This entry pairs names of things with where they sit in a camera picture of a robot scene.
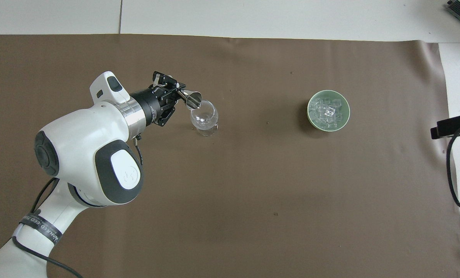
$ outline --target white table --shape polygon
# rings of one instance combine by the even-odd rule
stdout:
[[[445,11],[444,4],[444,0],[0,0],[0,34],[439,42],[452,117],[460,115],[460,21]],[[460,195],[460,139],[453,155]]]

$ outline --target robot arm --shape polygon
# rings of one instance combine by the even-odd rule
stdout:
[[[196,109],[201,94],[154,72],[154,83],[129,95],[112,72],[90,86],[94,105],[43,127],[34,142],[42,169],[56,178],[51,194],[21,220],[0,249],[0,277],[46,277],[47,257],[74,218],[88,207],[126,204],[140,192],[143,172],[126,144],[151,123],[165,126],[182,99]]]

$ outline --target white button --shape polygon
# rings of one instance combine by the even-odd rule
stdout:
[[[127,190],[135,188],[140,180],[140,171],[131,155],[121,149],[114,153],[110,160],[120,185]]]

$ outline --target brown surface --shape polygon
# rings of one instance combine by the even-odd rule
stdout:
[[[138,198],[86,210],[52,252],[85,277],[460,277],[445,141],[429,134],[445,78],[438,45],[417,41],[0,36],[0,246],[48,180],[36,132],[91,106],[106,70],[131,93],[172,74],[220,129],[199,136],[182,104],[147,128]],[[350,103],[339,132],[305,116],[323,89]]]

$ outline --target glass base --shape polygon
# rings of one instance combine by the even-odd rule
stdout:
[[[214,134],[216,132],[216,130],[218,130],[218,124],[214,125],[212,128],[210,129],[198,129],[196,128],[199,132],[199,134],[203,135],[203,136],[210,136],[211,134]]]

